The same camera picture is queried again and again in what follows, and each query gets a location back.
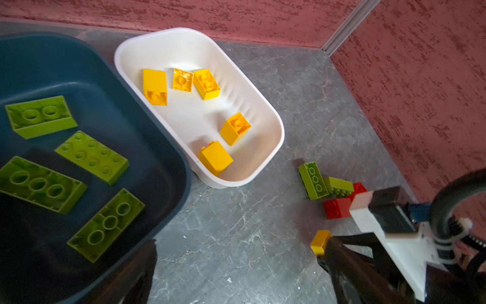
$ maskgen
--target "yellow lego brick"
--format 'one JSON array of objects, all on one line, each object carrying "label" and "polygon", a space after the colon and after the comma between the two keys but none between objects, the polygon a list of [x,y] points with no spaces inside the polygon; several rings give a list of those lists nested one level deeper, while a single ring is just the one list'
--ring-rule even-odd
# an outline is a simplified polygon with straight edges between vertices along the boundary
[{"label": "yellow lego brick", "polygon": [[172,83],[172,88],[179,91],[191,92],[193,78],[194,74],[191,72],[174,69],[174,82]]},{"label": "yellow lego brick", "polygon": [[199,160],[214,175],[218,176],[225,170],[233,159],[219,142],[210,142],[199,152]]},{"label": "yellow lego brick", "polygon": [[232,146],[245,136],[250,128],[250,123],[241,113],[238,113],[225,122],[220,133],[228,145]]},{"label": "yellow lego brick", "polygon": [[315,255],[324,255],[326,245],[328,244],[330,238],[332,238],[332,234],[329,230],[317,231],[317,234],[315,235],[314,240],[312,240],[311,243],[311,249],[312,251],[314,251]]},{"label": "yellow lego brick", "polygon": [[143,69],[143,95],[152,105],[167,105],[167,76],[164,71]]},{"label": "yellow lego brick", "polygon": [[216,98],[221,93],[221,88],[208,69],[194,72],[194,85],[203,100]]}]

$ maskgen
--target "red lego brick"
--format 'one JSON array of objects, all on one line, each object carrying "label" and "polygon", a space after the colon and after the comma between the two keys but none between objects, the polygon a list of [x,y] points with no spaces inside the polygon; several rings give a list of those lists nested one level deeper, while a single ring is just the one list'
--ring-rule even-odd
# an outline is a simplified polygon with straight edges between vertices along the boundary
[{"label": "red lego brick", "polygon": [[350,198],[337,198],[324,203],[328,219],[350,217],[349,208],[351,206]]},{"label": "red lego brick", "polygon": [[354,197],[358,193],[368,192],[368,190],[360,182],[354,183],[353,188],[354,188],[354,192],[348,196],[348,198],[350,198],[351,201],[354,201]]}]

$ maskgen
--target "dark blue plastic bin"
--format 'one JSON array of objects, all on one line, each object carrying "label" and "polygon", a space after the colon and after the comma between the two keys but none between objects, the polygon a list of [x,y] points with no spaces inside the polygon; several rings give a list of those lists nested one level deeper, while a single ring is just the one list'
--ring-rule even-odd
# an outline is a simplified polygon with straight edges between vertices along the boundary
[{"label": "dark blue plastic bin", "polygon": [[[78,39],[53,33],[0,37],[0,79],[0,166],[18,155],[88,185],[68,215],[0,195],[0,303],[74,302],[181,209],[189,165],[118,73]],[[78,128],[30,140],[12,131],[4,105],[56,95],[64,95]],[[114,186],[54,152],[78,129],[129,159]],[[121,188],[146,208],[92,264],[66,241]]]}]

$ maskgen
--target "black cable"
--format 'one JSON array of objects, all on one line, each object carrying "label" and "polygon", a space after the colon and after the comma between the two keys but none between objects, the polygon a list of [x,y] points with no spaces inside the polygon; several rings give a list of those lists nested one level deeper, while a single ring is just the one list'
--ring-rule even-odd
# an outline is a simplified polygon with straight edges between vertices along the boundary
[{"label": "black cable", "polygon": [[[464,175],[444,187],[434,197],[429,211],[430,226],[436,238],[448,240],[458,235],[462,227],[452,216],[452,212],[465,199],[484,191],[486,191],[486,168]],[[464,238],[467,243],[478,245],[471,238]],[[437,252],[439,257],[453,261],[452,250],[438,250]],[[456,276],[466,278],[466,272],[458,264],[444,264],[444,266]]]},{"label": "black cable", "polygon": [[443,188],[432,201],[429,222],[434,235],[451,237],[448,220],[454,209],[465,199],[486,191],[486,168],[464,175]]}]

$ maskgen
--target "stacked lego bricks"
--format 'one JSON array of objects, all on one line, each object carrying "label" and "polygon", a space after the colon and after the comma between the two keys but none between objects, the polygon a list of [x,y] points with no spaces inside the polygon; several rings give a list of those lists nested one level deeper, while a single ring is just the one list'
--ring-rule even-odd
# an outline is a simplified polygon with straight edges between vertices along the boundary
[{"label": "stacked lego bricks", "polygon": [[350,217],[349,208],[358,193],[366,192],[360,183],[333,177],[322,178],[315,162],[299,166],[299,173],[304,182],[307,194],[311,200],[323,199],[324,209],[328,219]]}]

